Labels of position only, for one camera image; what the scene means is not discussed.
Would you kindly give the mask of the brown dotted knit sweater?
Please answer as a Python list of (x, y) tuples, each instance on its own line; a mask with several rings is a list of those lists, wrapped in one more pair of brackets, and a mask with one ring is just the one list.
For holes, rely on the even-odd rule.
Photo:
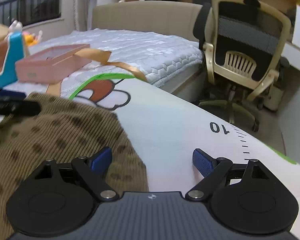
[(117, 193), (148, 190), (146, 165), (137, 155), (117, 115), (47, 94), (27, 99), (41, 106), (37, 116), (7, 116), (0, 122), (0, 239), (12, 234), (6, 202), (46, 159), (68, 163), (108, 146), (113, 154), (106, 183)]

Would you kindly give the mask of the blue cartoon plush toy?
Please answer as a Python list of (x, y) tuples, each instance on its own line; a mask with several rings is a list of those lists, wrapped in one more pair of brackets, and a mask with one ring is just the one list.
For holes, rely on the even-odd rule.
[(17, 81), (15, 63), (25, 57), (22, 30), (17, 20), (9, 27), (0, 24), (0, 88)]

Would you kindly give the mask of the pink storage box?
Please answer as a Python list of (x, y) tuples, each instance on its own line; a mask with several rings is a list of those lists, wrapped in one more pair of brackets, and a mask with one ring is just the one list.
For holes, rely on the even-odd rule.
[(15, 63), (20, 82), (55, 84), (91, 62), (76, 55), (89, 44), (55, 46), (27, 56)]

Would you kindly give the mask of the white cartoon play mat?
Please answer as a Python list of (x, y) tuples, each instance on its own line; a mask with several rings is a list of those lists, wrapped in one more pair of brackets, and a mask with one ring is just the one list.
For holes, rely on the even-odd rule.
[(147, 167), (151, 191), (185, 193), (201, 180), (192, 153), (200, 148), (235, 163), (258, 159), (283, 182), (299, 204), (292, 233), (300, 239), (300, 164), (234, 125), (128, 74), (68, 77), (47, 94), (114, 111)]

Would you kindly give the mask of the white desk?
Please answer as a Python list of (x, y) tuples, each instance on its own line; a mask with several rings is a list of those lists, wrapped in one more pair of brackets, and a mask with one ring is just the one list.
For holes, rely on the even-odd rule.
[(263, 106), (272, 112), (283, 110), (300, 89), (300, 5), (289, 9), (287, 16), (292, 27), (282, 57), (289, 65), (280, 68), (280, 77), (271, 86), (263, 103)]

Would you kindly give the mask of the beige mesh office chair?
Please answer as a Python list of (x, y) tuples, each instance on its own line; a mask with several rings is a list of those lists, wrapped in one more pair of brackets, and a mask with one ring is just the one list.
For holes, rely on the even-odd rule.
[(235, 123), (235, 113), (258, 119), (243, 102), (263, 107), (269, 90), (289, 61), (282, 56), (291, 28), (290, 19), (260, 0), (211, 0), (202, 5), (193, 35), (204, 54), (208, 86), (198, 105), (219, 106)]

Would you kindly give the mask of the beige upholstered headboard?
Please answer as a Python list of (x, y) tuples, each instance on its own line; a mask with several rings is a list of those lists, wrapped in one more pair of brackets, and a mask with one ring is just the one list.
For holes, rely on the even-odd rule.
[(169, 1), (133, 1), (94, 7), (91, 28), (131, 30), (175, 35), (197, 41), (193, 35), (200, 4)]

